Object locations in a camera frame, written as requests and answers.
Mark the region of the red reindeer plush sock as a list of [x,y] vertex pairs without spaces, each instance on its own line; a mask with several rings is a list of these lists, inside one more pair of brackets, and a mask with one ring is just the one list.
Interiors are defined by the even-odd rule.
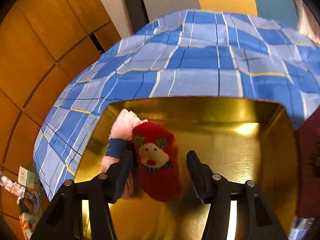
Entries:
[[175,136],[159,124],[143,122],[132,130],[140,188],[152,199],[171,202],[181,194]]

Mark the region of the gold metallic tin box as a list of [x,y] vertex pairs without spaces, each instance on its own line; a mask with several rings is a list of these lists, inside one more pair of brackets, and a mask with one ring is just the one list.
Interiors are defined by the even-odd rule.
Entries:
[[127,100],[110,104],[100,118],[81,159],[75,181],[100,172],[111,127],[122,109],[160,124],[176,139],[182,193],[174,202],[158,202],[140,189],[110,206],[118,239],[200,239],[209,206],[196,197],[186,165],[193,150],[200,161],[229,181],[253,180],[285,232],[296,215],[297,152],[285,108],[271,101],[181,96]]

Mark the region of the dark red box lid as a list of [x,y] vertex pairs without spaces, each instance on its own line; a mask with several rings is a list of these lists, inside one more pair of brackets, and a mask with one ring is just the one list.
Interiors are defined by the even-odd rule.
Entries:
[[319,218],[319,109],[295,131],[300,218]]

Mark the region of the blue plaid tablecloth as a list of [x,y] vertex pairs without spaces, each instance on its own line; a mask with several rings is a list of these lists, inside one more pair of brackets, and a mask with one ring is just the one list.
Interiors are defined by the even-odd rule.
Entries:
[[75,177],[109,104],[190,95],[276,101],[298,128],[319,107],[319,47],[283,22],[246,14],[189,9],[157,18],[57,98],[33,150],[47,197]]

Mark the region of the beige curtain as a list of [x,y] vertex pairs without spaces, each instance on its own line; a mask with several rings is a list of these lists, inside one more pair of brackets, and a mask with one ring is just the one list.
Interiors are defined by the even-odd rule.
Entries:
[[319,46],[319,22],[303,0],[294,0],[298,14],[298,32]]

